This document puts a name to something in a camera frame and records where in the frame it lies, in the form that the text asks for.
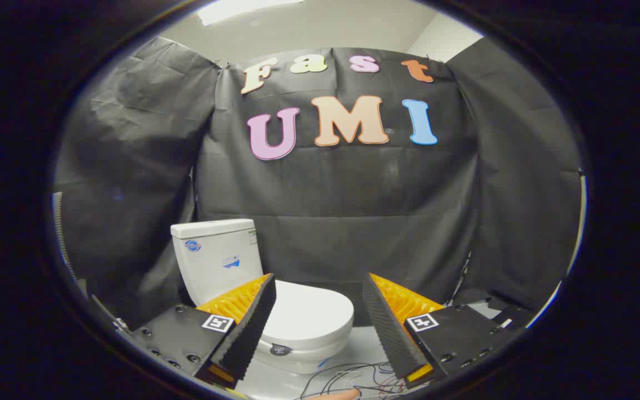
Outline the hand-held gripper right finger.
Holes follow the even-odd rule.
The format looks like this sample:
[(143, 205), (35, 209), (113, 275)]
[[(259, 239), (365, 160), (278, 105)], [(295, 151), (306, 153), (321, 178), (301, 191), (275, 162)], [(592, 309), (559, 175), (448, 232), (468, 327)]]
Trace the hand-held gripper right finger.
[(513, 337), (471, 306), (442, 306), (373, 273), (363, 301), (394, 375), (409, 389), (459, 374)]

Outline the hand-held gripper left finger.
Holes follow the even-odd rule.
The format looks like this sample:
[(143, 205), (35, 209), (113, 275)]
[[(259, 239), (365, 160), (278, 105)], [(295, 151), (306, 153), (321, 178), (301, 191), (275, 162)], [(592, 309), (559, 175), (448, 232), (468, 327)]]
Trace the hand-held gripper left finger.
[(132, 338), (173, 369), (234, 389), (246, 376), (276, 298), (276, 277), (269, 273), (202, 306), (172, 306)]

